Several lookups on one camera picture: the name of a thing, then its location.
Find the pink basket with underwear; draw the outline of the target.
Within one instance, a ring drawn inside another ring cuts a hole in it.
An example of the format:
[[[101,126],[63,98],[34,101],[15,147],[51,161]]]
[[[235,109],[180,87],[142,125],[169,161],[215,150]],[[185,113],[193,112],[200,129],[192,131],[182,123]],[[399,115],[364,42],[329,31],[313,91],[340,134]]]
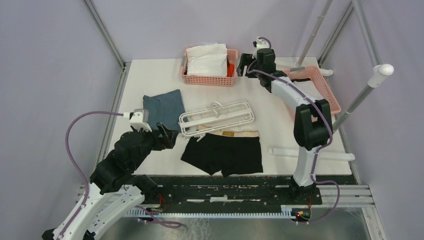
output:
[[[329,102],[330,114],[332,117],[341,112],[342,109],[318,66],[309,65],[301,67],[300,70],[286,68],[283,71],[292,82],[296,80],[309,79],[315,86],[316,90]]]

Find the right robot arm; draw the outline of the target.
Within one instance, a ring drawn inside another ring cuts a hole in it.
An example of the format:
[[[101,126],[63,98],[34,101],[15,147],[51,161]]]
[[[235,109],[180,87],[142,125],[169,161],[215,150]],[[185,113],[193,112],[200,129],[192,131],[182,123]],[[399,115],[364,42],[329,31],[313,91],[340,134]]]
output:
[[[277,69],[275,59],[272,48],[260,48],[255,54],[242,53],[236,72],[239,77],[257,78],[263,88],[294,111],[293,135],[299,152],[288,196],[293,203],[302,204],[309,198],[307,188],[317,183],[319,153],[333,140],[331,108],[326,99],[316,99],[296,86]]]

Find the black underwear beige waistband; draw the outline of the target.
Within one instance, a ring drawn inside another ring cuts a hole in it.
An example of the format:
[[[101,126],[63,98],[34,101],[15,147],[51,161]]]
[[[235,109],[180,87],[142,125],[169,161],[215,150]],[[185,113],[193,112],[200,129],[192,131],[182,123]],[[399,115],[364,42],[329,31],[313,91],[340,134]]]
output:
[[[218,131],[190,138],[181,160],[203,172],[224,177],[263,173],[258,131]]]

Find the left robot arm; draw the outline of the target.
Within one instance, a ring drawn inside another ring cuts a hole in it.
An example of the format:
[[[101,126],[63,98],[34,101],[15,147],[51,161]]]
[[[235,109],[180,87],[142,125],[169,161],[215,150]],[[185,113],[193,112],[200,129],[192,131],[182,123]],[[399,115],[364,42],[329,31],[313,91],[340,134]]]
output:
[[[85,193],[58,227],[46,230],[43,240],[99,240],[130,209],[157,198],[155,183],[134,172],[152,151],[172,149],[178,131],[163,123],[153,131],[125,132],[114,149],[95,168]]]

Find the pink basket with white cloth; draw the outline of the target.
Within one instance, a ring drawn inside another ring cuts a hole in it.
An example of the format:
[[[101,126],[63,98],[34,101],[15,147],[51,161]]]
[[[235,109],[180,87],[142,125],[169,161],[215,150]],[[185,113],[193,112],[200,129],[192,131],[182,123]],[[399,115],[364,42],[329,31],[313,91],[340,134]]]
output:
[[[236,49],[227,50],[227,62],[232,67],[230,77],[223,76],[198,76],[198,75],[187,75],[187,51],[183,53],[183,60],[180,67],[180,76],[183,82],[187,85],[203,85],[203,86],[218,86],[218,87],[232,87],[235,84],[236,78],[236,63],[239,58],[239,52]]]

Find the white clip hanger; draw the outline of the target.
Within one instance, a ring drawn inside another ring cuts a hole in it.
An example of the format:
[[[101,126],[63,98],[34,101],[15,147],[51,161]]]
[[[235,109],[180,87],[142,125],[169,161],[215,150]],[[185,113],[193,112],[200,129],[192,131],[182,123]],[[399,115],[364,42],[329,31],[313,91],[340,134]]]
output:
[[[213,101],[206,109],[182,113],[178,125],[186,139],[194,137],[200,141],[211,132],[240,127],[254,120],[255,114],[246,100],[229,104]]]

